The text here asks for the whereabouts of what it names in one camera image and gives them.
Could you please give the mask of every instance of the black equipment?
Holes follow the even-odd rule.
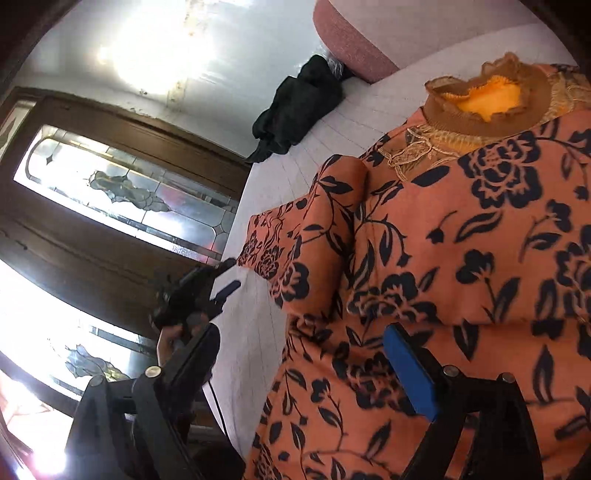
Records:
[[[443,480],[469,414],[478,427],[460,480],[543,480],[540,450],[527,405],[510,373],[469,378],[441,366],[412,344],[399,323],[384,334],[384,350],[414,410],[431,421],[400,480]],[[591,447],[568,480],[591,478]]]
[[[163,292],[152,324],[158,329],[179,323],[187,327],[186,319],[194,312],[215,318],[240,282],[210,300],[213,282],[235,264],[230,259],[217,268],[191,271]],[[220,333],[213,323],[192,338],[190,330],[184,330],[186,345],[162,368],[149,367],[136,380],[90,380],[66,444],[66,479],[207,480],[180,432],[215,363]]]

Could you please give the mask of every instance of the stained glass window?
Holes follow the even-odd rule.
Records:
[[[196,181],[49,125],[14,179],[100,223],[208,264],[221,259],[238,208]]]
[[[35,102],[19,100],[6,120],[4,120],[4,123],[0,127],[0,160],[2,159],[10,140],[12,140],[12,137],[17,132],[18,127],[34,106]]]

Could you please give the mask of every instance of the person's hand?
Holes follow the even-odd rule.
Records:
[[[173,343],[180,338],[183,333],[182,325],[175,325],[172,327],[163,327],[160,331],[160,338],[158,338],[158,345],[156,346],[156,354],[158,356],[158,365],[163,367],[174,353]]]
[[[196,336],[201,329],[203,329],[209,318],[204,313],[199,316],[199,321],[193,321],[193,327],[191,328],[191,336]],[[174,341],[179,339],[183,334],[183,325],[174,325],[172,327],[163,327],[160,331],[160,338],[158,339],[158,345],[156,347],[156,354],[158,356],[158,365],[163,367],[170,357],[174,353]]]

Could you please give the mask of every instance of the pink cushion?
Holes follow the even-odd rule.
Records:
[[[316,3],[314,25],[332,54],[366,82],[377,82],[398,71],[398,67],[347,22],[329,0]]]

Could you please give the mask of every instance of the black cable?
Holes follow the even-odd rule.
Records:
[[[228,436],[228,431],[226,430],[226,422],[223,419],[223,415],[222,415],[222,409],[220,408],[220,404],[217,401],[217,397],[216,397],[216,393],[215,390],[212,387],[212,381],[211,380],[207,380],[207,384],[209,385],[209,388],[212,391],[213,394],[213,399],[216,402],[216,407],[217,407],[217,412],[220,414],[220,418],[222,419],[222,426],[223,426],[223,432],[226,435],[226,438],[228,439],[228,442],[230,442],[230,437]]]

